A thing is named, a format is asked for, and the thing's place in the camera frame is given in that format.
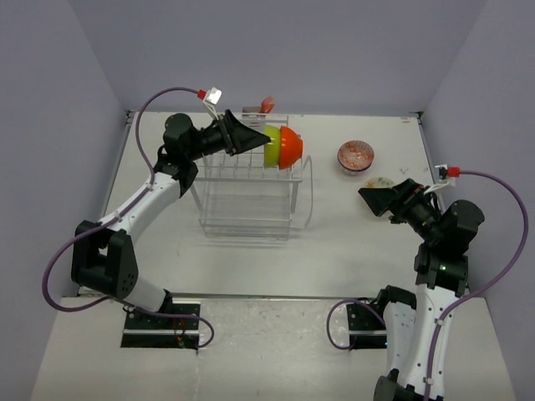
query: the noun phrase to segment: gray wall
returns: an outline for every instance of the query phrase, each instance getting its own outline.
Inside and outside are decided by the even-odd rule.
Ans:
[[[223,89],[241,109],[406,114],[423,110],[485,0],[69,0],[121,102],[171,85]],[[192,110],[169,95],[153,109]]]
[[[535,217],[535,2],[489,0],[450,73],[425,112],[435,162],[484,170],[511,183]],[[487,221],[471,247],[471,284],[501,270],[521,235],[520,212],[496,185],[461,178],[448,193],[475,201]],[[533,399],[535,378],[535,246],[533,235],[487,302],[519,401]]]
[[[67,2],[0,2],[0,54],[0,399],[19,401],[55,316],[41,296],[43,269],[100,213],[124,113]],[[68,283],[65,257],[53,294]]]

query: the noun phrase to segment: white wire dish rack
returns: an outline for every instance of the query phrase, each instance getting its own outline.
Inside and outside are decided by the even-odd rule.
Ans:
[[[240,118],[239,114],[237,117],[262,133],[265,124],[288,126],[288,116],[242,114]],[[311,157],[298,160],[286,170],[266,169],[263,161],[263,147],[233,157],[221,152],[202,159],[191,193],[206,236],[287,240],[292,229],[307,227],[313,211]],[[305,170],[309,170],[310,177],[310,212],[301,226],[295,226],[293,215]]]

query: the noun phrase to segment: patterned bowl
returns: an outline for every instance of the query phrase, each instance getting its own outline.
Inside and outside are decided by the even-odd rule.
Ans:
[[[368,169],[374,157],[373,148],[362,140],[346,142],[338,150],[338,162],[344,171],[351,175]]]

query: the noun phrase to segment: table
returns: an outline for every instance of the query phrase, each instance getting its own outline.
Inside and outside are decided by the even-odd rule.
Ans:
[[[65,298],[74,307],[84,298]],[[205,299],[201,315],[216,329],[199,352],[120,348],[125,314],[105,302],[59,313],[32,401],[371,401],[385,373],[385,350],[333,348],[325,317],[333,300]],[[348,342],[344,307],[334,339]],[[201,326],[206,336],[206,328]],[[484,299],[461,305],[446,358],[446,400],[514,401]]]
[[[169,113],[141,120],[148,155],[162,145]],[[197,127],[207,114],[190,114]],[[306,231],[269,245],[221,244],[206,238],[190,193],[165,210],[135,246],[140,272],[172,292],[283,297],[375,296],[387,284],[414,289],[414,256],[420,238],[407,226],[376,218],[357,189],[372,177],[432,183],[416,118],[290,115],[313,158],[314,211]],[[372,166],[346,175],[336,153],[347,140],[364,140],[375,150]],[[108,212],[120,206],[148,175],[128,138]],[[308,215],[307,180],[299,190],[296,222]]]

